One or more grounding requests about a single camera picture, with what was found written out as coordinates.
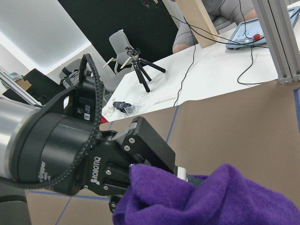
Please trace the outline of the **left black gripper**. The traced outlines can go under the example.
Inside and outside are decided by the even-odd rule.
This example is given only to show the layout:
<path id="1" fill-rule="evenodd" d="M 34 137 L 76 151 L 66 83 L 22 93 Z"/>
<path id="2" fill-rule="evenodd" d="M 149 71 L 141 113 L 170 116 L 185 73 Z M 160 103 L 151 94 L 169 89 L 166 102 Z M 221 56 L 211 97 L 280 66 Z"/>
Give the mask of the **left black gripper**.
<path id="1" fill-rule="evenodd" d="M 123 194 L 130 184 L 131 164 L 145 159 L 151 166 L 188 179 L 187 170 L 175 165 L 175 152 L 145 118 L 132 120 L 122 144 L 115 131 L 98 131 L 95 141 L 88 144 L 92 128 L 83 121 L 64 119 L 47 126 L 31 118 L 12 152 L 13 179 L 33 189 L 69 196 L 84 188 L 111 195 L 111 213 L 126 209 Z"/>

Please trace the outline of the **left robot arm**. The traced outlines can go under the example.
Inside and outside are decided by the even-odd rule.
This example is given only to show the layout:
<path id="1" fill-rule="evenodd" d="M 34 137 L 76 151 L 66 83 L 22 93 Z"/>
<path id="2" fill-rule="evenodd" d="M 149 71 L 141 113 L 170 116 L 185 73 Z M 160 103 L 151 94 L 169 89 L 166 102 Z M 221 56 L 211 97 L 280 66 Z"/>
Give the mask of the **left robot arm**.
<path id="1" fill-rule="evenodd" d="M 175 153 L 142 117 L 123 133 L 66 114 L 60 103 L 43 108 L 0 100 L 0 222 L 31 223 L 25 190 L 68 196 L 88 189 L 110 198 L 110 211 L 128 188 L 129 167 L 144 163 L 188 180 Z"/>

